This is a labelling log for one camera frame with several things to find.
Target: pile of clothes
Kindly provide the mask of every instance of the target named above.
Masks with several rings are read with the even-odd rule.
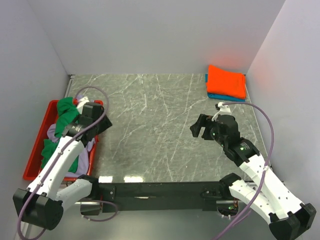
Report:
[[[56,108],[58,119],[55,124],[52,124],[49,127],[46,133],[48,139],[44,139],[44,148],[41,152],[41,155],[43,157],[41,161],[42,169],[48,163],[51,156],[54,154],[56,148],[58,147],[59,140],[65,127],[79,115],[76,106],[73,104],[72,97],[66,97],[59,100]],[[93,138],[72,163],[67,174],[65,175],[67,178],[77,178],[83,174],[87,174],[89,168],[89,152],[92,150],[94,144],[95,139]]]
[[[242,73],[210,65],[205,75],[205,84],[209,98],[235,102],[246,100],[246,76]]]

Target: marble tabletop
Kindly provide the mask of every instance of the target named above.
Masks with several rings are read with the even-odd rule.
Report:
[[[207,97],[204,74],[75,75],[68,95],[96,86],[109,96],[113,126],[99,136],[92,175],[113,182],[219,181],[230,173],[249,178],[214,141],[192,137],[199,114],[214,115],[217,99]],[[106,100],[94,90],[82,94]],[[241,136],[266,157],[251,106],[231,105]]]

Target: blue cloth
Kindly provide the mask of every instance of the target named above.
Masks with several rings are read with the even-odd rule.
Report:
[[[204,79],[205,82],[208,82],[208,74],[204,75]],[[208,98],[211,99],[222,99],[222,100],[226,100],[226,101],[234,101],[234,102],[245,102],[245,99],[240,99],[240,98],[236,98],[234,96],[228,96],[228,95],[220,95],[220,94],[215,94],[215,93],[207,93],[208,94]]]

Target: orange cloth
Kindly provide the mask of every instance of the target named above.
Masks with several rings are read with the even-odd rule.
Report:
[[[242,73],[222,70],[213,65],[208,69],[206,91],[211,94],[246,98],[246,77]]]

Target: lavender cloth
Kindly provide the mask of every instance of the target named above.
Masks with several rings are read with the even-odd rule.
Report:
[[[56,124],[52,124],[48,131],[46,132],[48,138],[56,143],[59,138],[55,137],[55,131],[56,131]],[[94,144],[96,143],[96,140],[93,138],[88,144],[86,145],[85,149],[79,154],[78,158],[78,168],[75,173],[73,172],[67,172],[66,177],[67,178],[77,178],[81,176],[82,174],[87,174],[88,168],[89,168],[89,152],[92,150]]]

